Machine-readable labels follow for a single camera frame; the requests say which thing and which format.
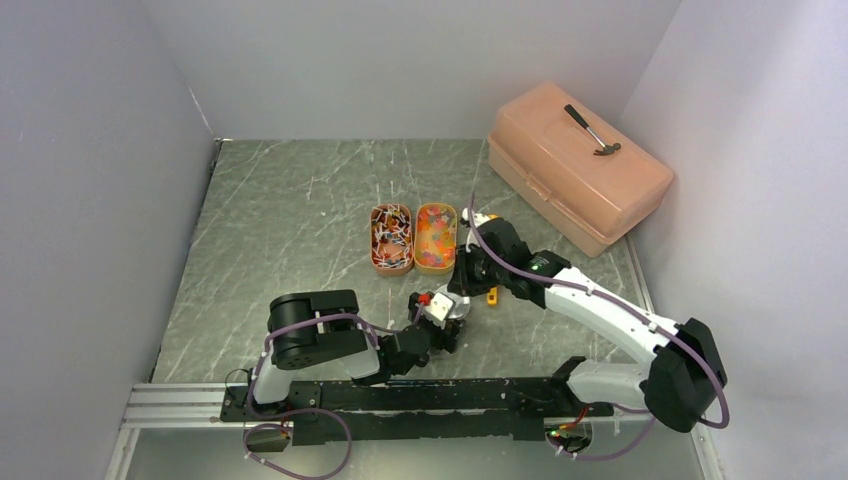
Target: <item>tabletop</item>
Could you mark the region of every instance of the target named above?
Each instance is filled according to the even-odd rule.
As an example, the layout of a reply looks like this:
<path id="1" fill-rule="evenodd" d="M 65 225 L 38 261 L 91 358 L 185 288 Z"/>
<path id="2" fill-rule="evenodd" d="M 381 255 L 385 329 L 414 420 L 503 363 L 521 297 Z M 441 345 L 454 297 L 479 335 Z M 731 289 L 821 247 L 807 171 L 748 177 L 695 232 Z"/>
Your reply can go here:
<path id="1" fill-rule="evenodd" d="M 287 293 L 353 289 L 360 316 L 403 328 L 412 292 L 449 275 L 379 277 L 370 264 L 369 214 L 381 203 L 428 202 L 511 222 L 532 251 L 569 259 L 598 284 L 641 304 L 623 240 L 588 258 L 489 167 L 485 140 L 227 141 L 222 145 L 162 343 L 154 382 L 220 382 L 254 366 L 268 305 Z M 459 240 L 465 238 L 460 231 Z M 431 355 L 406 378 L 547 376 L 573 355 L 631 362 L 575 320 L 501 289 L 496 306 L 472 299 L 453 353 Z M 301 379 L 346 379 L 340 362 Z"/>

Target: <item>wall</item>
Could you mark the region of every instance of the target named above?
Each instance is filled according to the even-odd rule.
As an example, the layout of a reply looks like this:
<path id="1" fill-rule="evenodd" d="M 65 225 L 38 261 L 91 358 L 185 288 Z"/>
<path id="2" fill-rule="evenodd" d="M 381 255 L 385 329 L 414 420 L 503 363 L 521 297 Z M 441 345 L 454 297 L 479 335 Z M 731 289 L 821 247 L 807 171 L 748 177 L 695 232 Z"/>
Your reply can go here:
<path id="1" fill-rule="evenodd" d="M 215 134 L 482 138 L 545 79 L 613 120 L 680 0 L 144 0 Z"/>
<path id="2" fill-rule="evenodd" d="M 839 0 L 685 0 L 618 125 L 677 173 L 636 241 L 658 310 L 717 337 L 728 478 L 848 470 L 847 21 Z"/>
<path id="3" fill-rule="evenodd" d="M 0 477 L 102 478 L 212 137 L 138 2 L 13 0 L 0 145 Z"/>

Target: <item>floor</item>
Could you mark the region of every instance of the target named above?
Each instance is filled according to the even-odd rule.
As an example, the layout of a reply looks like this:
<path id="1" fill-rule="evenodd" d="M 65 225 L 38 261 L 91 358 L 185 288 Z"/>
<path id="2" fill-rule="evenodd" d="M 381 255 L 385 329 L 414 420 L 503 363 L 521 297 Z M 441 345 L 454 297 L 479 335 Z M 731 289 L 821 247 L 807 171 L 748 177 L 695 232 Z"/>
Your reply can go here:
<path id="1" fill-rule="evenodd" d="M 369 261 L 371 208 L 396 202 L 466 205 L 510 221 L 532 250 L 550 249 L 590 278 L 640 303 L 624 242 L 590 259 L 538 215 L 489 167 L 481 140 L 232 141 L 223 144 L 191 244 L 154 382 L 221 382 L 256 363 L 268 304 L 295 292 L 352 288 L 360 315 L 382 326 L 406 322 L 413 292 L 447 276 L 412 271 L 378 277 Z M 502 291 L 482 298 L 454 354 L 434 355 L 410 378 L 550 375 L 572 355 L 628 362 L 574 320 Z M 300 378 L 344 379 L 338 362 Z"/>

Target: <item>pink plastic toolbox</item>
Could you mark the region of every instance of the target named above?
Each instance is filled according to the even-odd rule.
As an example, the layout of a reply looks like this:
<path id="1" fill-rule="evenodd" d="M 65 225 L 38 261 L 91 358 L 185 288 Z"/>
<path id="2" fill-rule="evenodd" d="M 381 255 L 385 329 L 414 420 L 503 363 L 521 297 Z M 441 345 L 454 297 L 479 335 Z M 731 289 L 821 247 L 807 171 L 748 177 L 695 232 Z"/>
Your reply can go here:
<path id="1" fill-rule="evenodd" d="M 600 144 L 565 110 L 585 119 Z M 498 110 L 489 163 L 586 255 L 596 257 L 662 201 L 674 174 L 580 102 L 545 83 Z"/>

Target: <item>plastic container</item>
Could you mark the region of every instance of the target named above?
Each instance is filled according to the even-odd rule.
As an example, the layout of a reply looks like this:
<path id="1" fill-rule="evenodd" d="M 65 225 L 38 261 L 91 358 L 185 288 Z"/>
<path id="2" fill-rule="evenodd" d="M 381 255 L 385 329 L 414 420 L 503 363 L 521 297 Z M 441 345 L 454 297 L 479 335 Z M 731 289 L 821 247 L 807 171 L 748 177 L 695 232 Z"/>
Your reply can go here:
<path id="1" fill-rule="evenodd" d="M 412 214 L 405 205 L 382 204 L 371 209 L 371 265 L 383 276 L 403 275 L 415 261 Z"/>
<path id="2" fill-rule="evenodd" d="M 600 145 L 564 107 L 571 104 L 607 144 Z M 662 201 L 674 174 L 553 83 L 498 110 L 489 163 L 563 235 L 590 257 L 621 238 Z"/>
<path id="3" fill-rule="evenodd" d="M 425 203 L 415 216 L 415 268 L 428 275 L 450 273 L 456 262 L 456 210 Z"/>

